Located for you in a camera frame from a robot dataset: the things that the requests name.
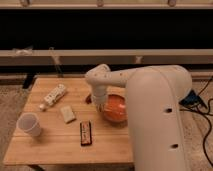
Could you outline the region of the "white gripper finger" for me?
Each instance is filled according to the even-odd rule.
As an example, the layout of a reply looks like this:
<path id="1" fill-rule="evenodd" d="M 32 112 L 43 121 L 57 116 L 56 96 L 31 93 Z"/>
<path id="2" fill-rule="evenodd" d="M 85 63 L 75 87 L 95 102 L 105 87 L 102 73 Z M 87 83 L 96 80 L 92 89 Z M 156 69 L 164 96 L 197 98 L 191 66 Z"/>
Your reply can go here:
<path id="1" fill-rule="evenodd" d="M 97 106 L 97 111 L 98 112 L 103 112 L 104 106 L 103 105 L 98 105 Z"/>

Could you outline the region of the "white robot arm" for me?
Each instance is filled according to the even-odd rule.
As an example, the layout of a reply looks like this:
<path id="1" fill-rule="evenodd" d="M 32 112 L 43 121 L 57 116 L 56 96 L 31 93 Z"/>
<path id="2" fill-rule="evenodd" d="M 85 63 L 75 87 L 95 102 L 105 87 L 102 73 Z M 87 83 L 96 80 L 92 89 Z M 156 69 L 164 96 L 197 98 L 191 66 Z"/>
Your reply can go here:
<path id="1" fill-rule="evenodd" d="M 135 171 L 190 171 L 179 102 L 192 88 L 179 65 L 112 71 L 100 64 L 85 74 L 92 102 L 101 111 L 109 86 L 125 89 L 125 106 Z"/>

